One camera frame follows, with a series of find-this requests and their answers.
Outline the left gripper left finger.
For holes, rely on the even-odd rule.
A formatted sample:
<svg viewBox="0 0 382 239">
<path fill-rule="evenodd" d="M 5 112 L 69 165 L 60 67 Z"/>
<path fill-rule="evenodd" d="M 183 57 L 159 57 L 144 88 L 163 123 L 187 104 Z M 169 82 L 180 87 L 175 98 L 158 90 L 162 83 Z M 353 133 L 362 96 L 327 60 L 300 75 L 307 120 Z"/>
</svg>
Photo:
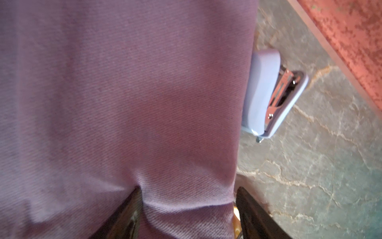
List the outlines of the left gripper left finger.
<svg viewBox="0 0 382 239">
<path fill-rule="evenodd" d="M 137 239 L 142 212 L 142 190 L 137 186 L 106 222 L 90 236 L 90 238 Z"/>
</svg>

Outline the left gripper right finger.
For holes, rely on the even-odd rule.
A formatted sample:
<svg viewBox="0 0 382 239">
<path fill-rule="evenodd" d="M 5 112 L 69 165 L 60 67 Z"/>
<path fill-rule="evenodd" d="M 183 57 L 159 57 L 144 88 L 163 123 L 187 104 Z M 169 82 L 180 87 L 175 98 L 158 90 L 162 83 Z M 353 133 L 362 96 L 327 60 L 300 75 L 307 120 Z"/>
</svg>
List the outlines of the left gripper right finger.
<svg viewBox="0 0 382 239">
<path fill-rule="evenodd" d="M 240 239 L 291 239 L 243 187 L 236 194 L 242 232 Z"/>
</svg>

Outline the purple trousers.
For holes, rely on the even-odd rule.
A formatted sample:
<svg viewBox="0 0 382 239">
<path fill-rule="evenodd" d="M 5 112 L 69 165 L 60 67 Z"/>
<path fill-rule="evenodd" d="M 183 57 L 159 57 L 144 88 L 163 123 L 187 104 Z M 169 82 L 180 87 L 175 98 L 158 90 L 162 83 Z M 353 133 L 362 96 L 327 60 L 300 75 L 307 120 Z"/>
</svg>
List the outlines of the purple trousers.
<svg viewBox="0 0 382 239">
<path fill-rule="evenodd" d="M 257 1 L 1 1 L 1 238 L 231 239 Z"/>
</svg>

